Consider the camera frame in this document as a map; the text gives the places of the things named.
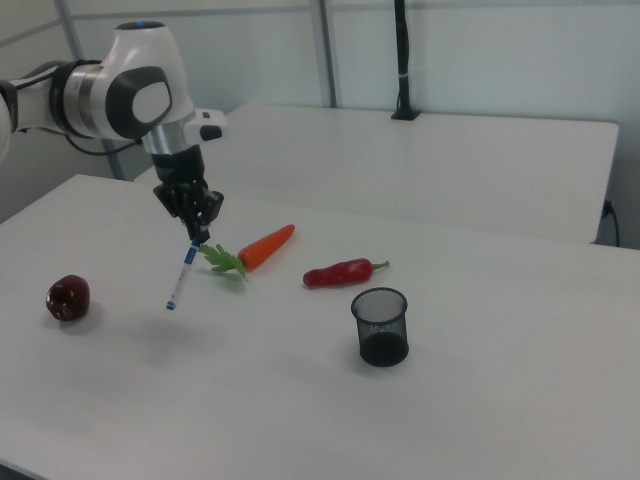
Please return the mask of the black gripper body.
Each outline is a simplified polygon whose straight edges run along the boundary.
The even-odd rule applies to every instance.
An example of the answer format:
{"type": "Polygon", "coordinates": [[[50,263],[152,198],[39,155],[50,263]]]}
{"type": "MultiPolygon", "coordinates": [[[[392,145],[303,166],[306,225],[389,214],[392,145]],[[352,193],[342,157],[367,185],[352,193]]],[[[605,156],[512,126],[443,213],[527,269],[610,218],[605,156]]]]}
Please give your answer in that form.
{"type": "Polygon", "coordinates": [[[209,189],[199,145],[173,154],[152,154],[160,184],[154,194],[187,229],[208,229],[217,218],[224,195],[209,189]]]}

